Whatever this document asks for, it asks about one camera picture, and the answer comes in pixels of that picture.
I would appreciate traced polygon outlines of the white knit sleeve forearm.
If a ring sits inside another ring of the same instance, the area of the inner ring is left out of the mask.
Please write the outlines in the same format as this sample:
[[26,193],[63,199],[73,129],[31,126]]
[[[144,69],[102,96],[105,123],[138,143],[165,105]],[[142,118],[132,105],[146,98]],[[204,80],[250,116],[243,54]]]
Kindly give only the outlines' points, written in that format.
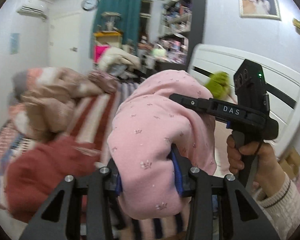
[[259,189],[254,199],[280,239],[289,239],[300,225],[300,193],[293,181],[286,176],[281,189],[273,196],[268,197]]

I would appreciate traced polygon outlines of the right hand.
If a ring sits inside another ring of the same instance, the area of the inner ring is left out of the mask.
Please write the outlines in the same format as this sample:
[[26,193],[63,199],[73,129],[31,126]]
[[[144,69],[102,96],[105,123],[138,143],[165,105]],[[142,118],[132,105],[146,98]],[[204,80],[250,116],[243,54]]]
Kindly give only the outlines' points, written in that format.
[[227,154],[230,164],[229,171],[237,174],[244,169],[243,156],[258,155],[258,168],[255,174],[255,181],[259,183],[267,197],[271,197],[280,191],[283,186],[286,174],[277,162],[271,144],[251,142],[239,149],[235,148],[235,141],[230,135],[227,138]]

